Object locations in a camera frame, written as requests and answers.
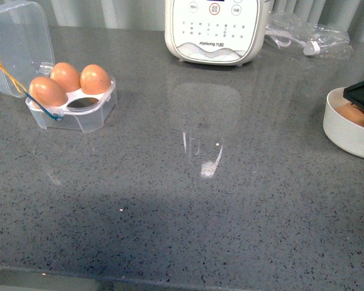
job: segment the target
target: clear plastic egg container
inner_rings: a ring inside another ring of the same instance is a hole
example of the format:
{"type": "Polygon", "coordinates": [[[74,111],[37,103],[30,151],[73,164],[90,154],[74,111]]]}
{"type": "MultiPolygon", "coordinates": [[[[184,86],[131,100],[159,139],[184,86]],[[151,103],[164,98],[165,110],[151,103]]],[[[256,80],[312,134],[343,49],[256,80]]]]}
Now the clear plastic egg container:
{"type": "Polygon", "coordinates": [[[93,132],[104,125],[104,120],[113,109],[113,106],[117,104],[116,81],[114,77],[110,77],[110,79],[111,85],[103,94],[87,95],[81,89],[78,89],[77,91],[67,93],[69,100],[64,105],[59,107],[45,107],[51,114],[61,116],[62,119],[60,120],[51,118],[30,98],[27,98],[25,103],[38,125],[43,129],[54,127],[58,129],[93,132]],[[85,108],[71,108],[67,106],[74,100],[86,97],[96,98],[98,102],[85,108]]]}

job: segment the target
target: speckled quartz countertop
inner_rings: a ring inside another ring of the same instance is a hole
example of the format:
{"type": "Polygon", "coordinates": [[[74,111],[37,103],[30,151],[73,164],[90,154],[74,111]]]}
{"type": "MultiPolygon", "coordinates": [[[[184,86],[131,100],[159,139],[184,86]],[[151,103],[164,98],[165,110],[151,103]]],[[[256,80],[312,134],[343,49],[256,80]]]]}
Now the speckled quartz countertop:
{"type": "Polygon", "coordinates": [[[267,44],[239,68],[180,63],[162,32],[50,28],[102,65],[93,133],[41,129],[0,93],[0,267],[198,289],[364,290],[364,159],[322,128],[350,61],[267,44]]]}

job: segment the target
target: egg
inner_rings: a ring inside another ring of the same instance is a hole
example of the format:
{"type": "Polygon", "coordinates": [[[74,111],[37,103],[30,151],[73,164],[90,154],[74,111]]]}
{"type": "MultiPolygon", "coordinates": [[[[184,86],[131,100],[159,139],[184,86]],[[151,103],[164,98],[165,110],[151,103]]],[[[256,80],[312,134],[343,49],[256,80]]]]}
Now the egg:
{"type": "Polygon", "coordinates": [[[102,94],[110,87],[108,73],[99,65],[88,65],[81,73],[81,89],[85,94],[102,94]]]}
{"type": "Polygon", "coordinates": [[[335,108],[336,112],[345,119],[364,127],[364,113],[355,108],[351,103],[335,108]]]}
{"type": "Polygon", "coordinates": [[[57,82],[66,93],[76,91],[81,87],[78,71],[66,62],[57,63],[52,68],[50,78],[57,82]]]}
{"type": "Polygon", "coordinates": [[[43,106],[61,106],[68,100],[62,87],[53,79],[45,76],[32,80],[29,93],[43,106]]]}

